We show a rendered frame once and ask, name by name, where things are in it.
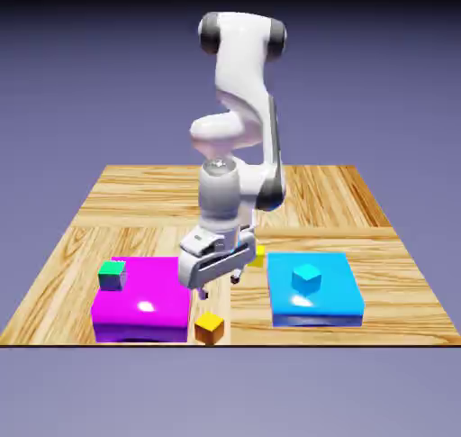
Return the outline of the small cyan cube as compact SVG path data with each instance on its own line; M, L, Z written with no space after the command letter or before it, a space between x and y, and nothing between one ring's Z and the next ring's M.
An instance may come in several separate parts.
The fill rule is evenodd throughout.
M296 292L309 295L320 289L321 279L321 271L312 264L305 263L293 268L291 284Z

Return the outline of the small orange cube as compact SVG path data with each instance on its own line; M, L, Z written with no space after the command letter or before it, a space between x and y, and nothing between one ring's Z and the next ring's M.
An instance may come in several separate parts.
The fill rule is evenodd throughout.
M224 334L224 319L206 312L194 322L195 339L205 345L216 344Z

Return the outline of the large magenta box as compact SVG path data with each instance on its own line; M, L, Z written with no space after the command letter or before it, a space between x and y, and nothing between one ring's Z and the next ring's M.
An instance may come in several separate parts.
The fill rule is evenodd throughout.
M126 261L122 291L96 292L95 340L186 342L191 292L178 280L177 257L114 257Z

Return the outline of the small green cube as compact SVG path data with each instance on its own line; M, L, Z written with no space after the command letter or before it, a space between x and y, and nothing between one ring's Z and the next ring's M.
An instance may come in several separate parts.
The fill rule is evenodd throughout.
M126 281L126 261L105 261L99 268L97 276L102 291L122 291Z

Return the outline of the large blue box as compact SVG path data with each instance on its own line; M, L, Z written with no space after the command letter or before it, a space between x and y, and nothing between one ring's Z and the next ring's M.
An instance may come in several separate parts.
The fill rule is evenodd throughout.
M302 295L292 288L293 268L309 263L322 274L320 289ZM267 254L272 324L275 327L357 327L365 301L342 252L270 252Z

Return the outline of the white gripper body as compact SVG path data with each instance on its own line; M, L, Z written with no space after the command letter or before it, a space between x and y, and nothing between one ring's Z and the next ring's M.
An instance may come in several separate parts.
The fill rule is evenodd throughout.
M243 269L255 258L256 237L253 232L242 232L238 246L232 251L214 251L195 256L181 247L178 261L178 279L188 289L204 287L236 269Z

